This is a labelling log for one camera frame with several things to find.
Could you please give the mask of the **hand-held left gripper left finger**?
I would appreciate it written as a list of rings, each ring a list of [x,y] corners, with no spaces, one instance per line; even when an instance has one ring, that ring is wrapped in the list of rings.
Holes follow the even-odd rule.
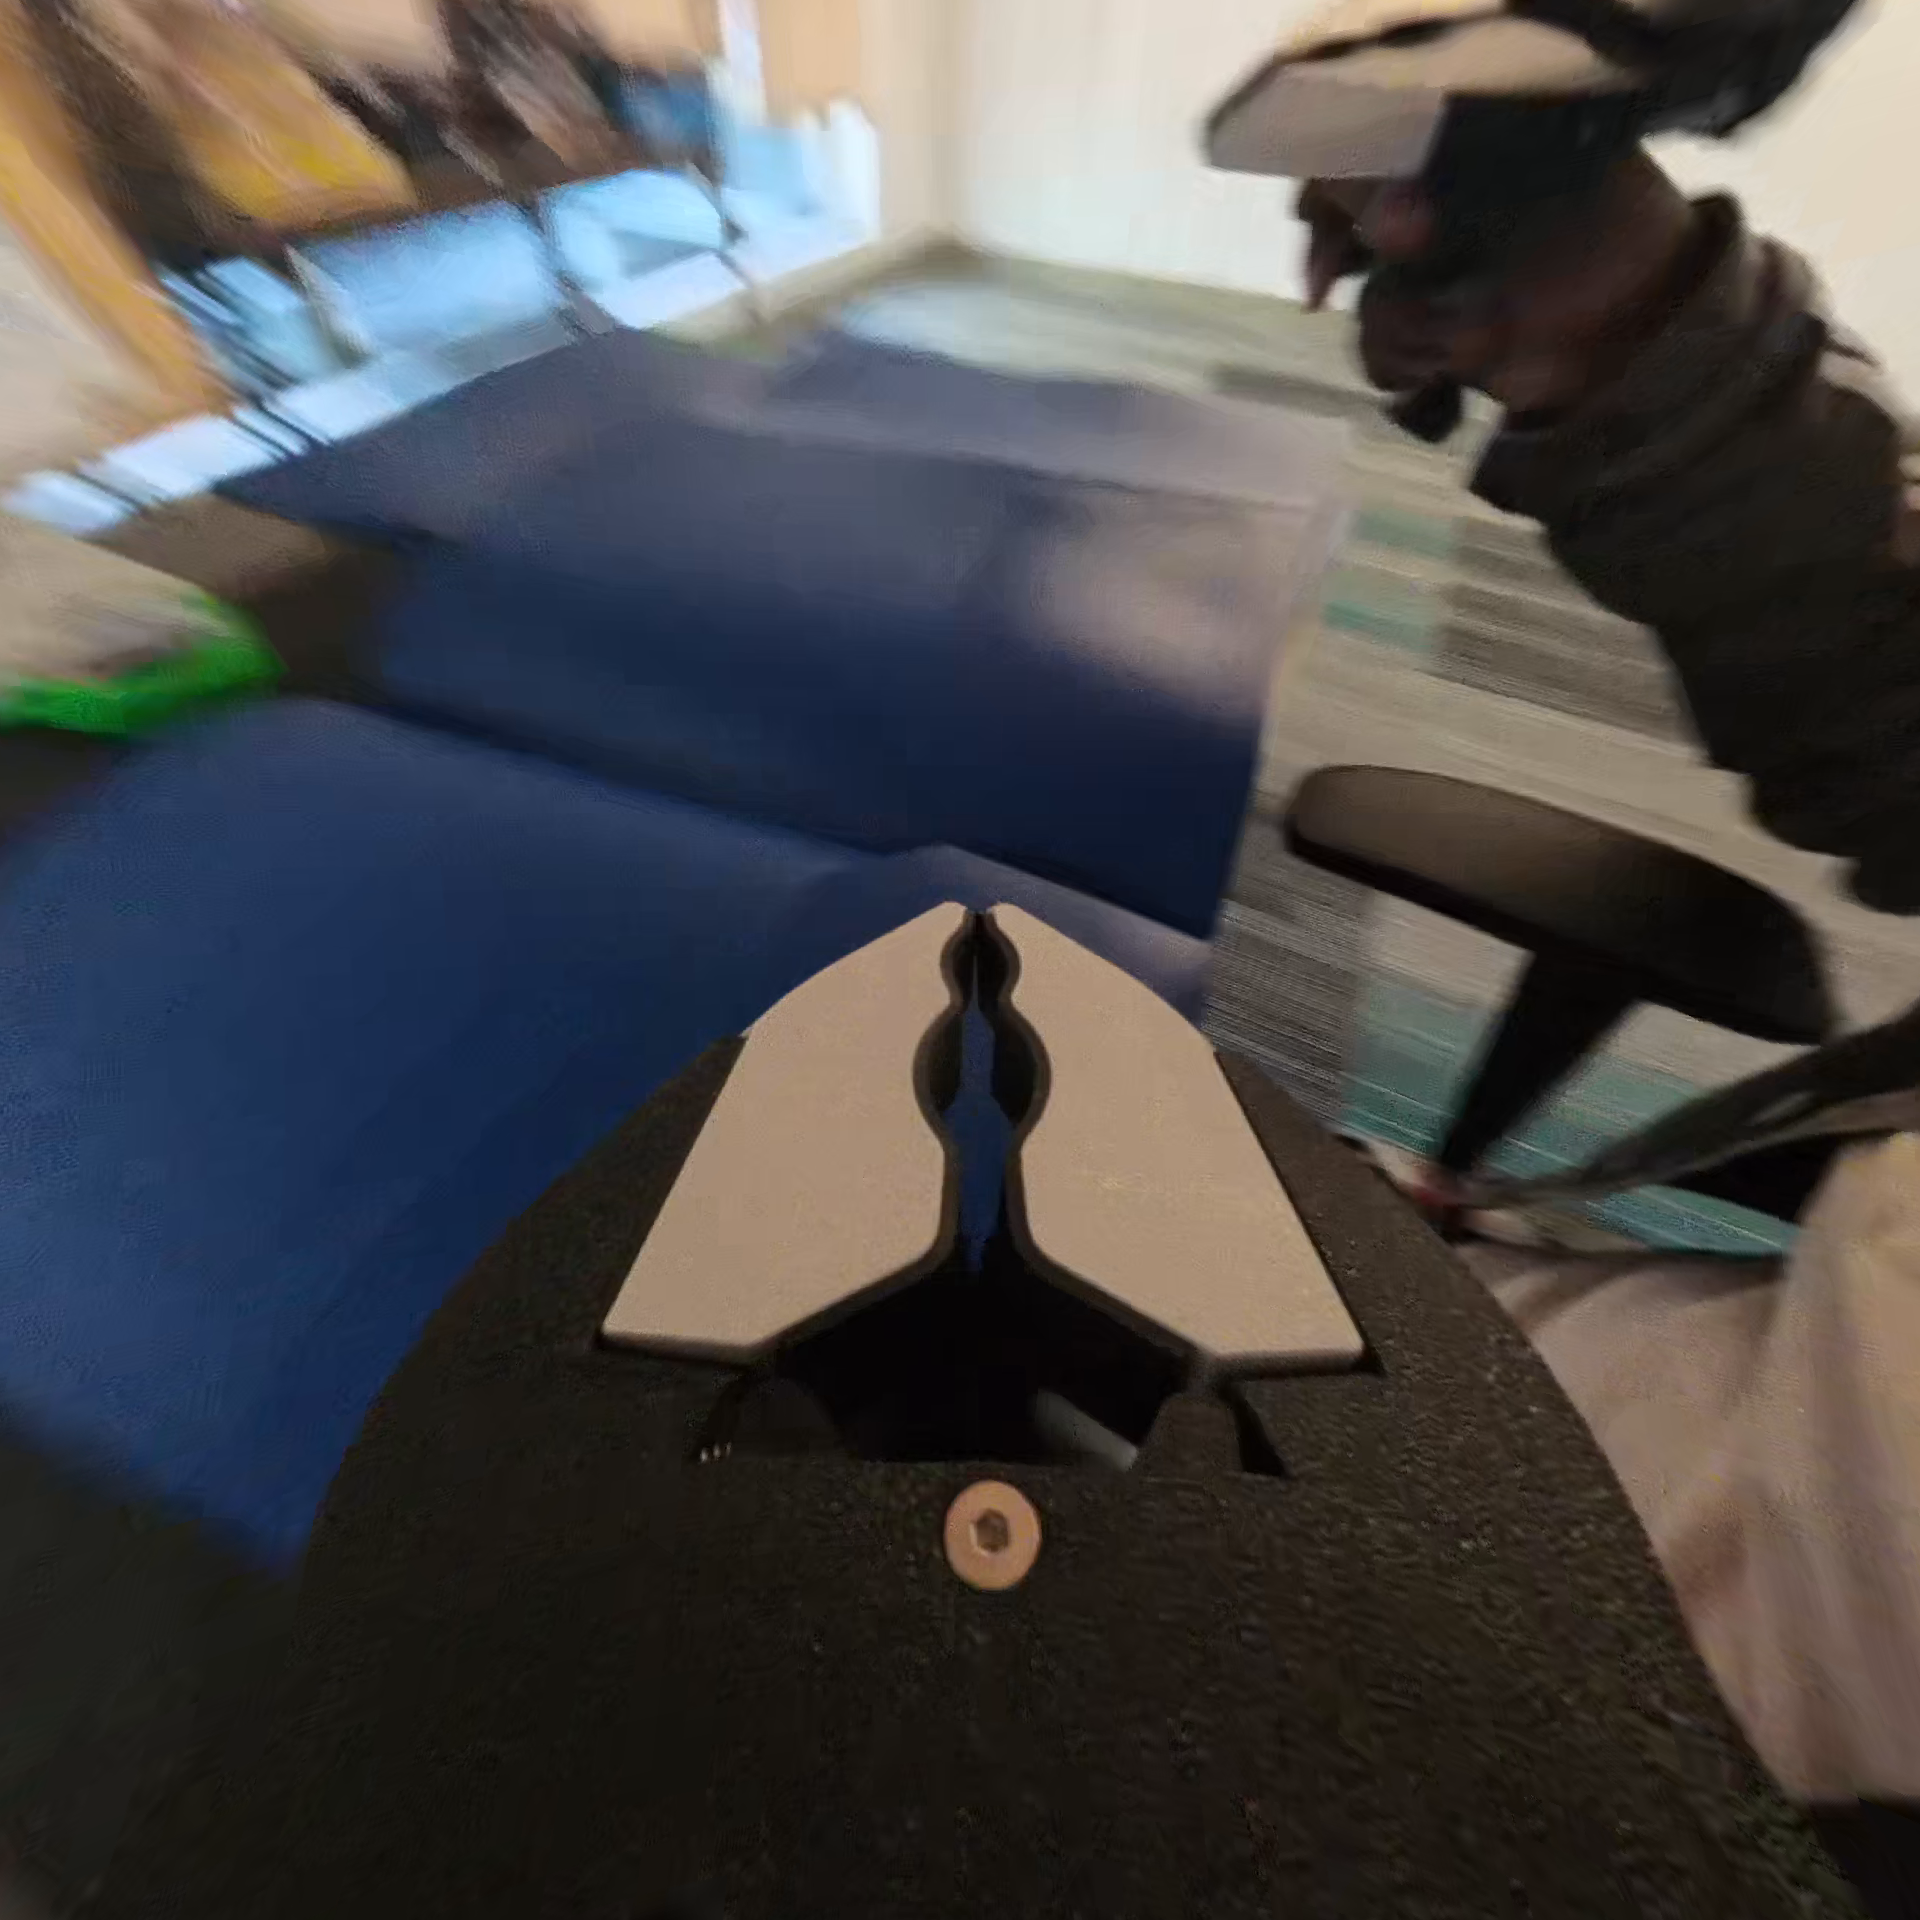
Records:
[[[957,1244],[931,1058],[964,1014],[974,910],[942,903],[761,1014],[645,1231],[602,1339],[770,1359]]]

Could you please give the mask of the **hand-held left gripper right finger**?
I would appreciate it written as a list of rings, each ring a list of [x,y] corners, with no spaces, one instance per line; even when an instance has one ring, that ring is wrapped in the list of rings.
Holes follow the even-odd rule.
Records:
[[[1202,1377],[1356,1366],[1362,1334],[1209,1041],[1021,908],[982,930],[1036,1083],[1010,1172],[1024,1257]]]

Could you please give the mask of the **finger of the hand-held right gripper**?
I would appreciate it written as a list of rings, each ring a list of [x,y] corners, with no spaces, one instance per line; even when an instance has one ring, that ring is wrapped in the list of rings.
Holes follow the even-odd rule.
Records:
[[[1587,104],[1630,82],[1539,15],[1307,15],[1209,108],[1202,157],[1246,178],[1416,178],[1470,108]]]

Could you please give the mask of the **blue cloth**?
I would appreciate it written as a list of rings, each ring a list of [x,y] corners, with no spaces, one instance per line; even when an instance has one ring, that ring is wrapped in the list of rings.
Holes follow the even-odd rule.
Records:
[[[5,847],[5,1422],[295,1570],[374,1392],[703,1049],[935,903],[1183,1015],[1209,938],[330,704],[127,754]]]

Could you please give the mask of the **large blue plastic sheet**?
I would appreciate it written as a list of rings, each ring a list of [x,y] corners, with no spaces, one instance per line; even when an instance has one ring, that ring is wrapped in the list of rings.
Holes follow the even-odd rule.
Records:
[[[1255,400],[608,331],[220,496],[402,557],[407,714],[1209,938],[1347,454]]]

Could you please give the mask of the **person's right forearm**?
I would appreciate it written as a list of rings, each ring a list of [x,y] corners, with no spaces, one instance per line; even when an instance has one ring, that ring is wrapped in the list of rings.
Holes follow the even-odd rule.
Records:
[[[1704,198],[1699,269],[1594,400],[1506,417],[1473,494],[1640,624],[1754,825],[1920,908],[1915,417],[1804,255]]]

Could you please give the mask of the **black office chair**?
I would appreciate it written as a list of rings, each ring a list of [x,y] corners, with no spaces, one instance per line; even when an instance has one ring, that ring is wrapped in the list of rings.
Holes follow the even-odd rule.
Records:
[[[1639,1008],[1758,1044],[1834,1037],[1811,923],[1639,830],[1465,778],[1322,765],[1297,786],[1283,847],[1523,958],[1434,1153],[1450,1184],[1482,1170]]]

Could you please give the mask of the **person's leg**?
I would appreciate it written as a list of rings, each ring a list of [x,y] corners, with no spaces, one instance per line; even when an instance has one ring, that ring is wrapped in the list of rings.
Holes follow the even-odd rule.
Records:
[[[1589,1425],[1744,1736],[1804,1804],[1920,1794],[1920,1142],[1784,1257],[1473,1244]]]

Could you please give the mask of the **green tape roll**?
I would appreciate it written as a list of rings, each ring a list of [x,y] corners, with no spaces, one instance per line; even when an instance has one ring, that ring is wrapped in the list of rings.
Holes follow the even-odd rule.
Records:
[[[201,709],[272,698],[288,676],[261,624],[206,591],[87,607],[82,636],[82,656],[5,669],[5,736],[127,744]]]

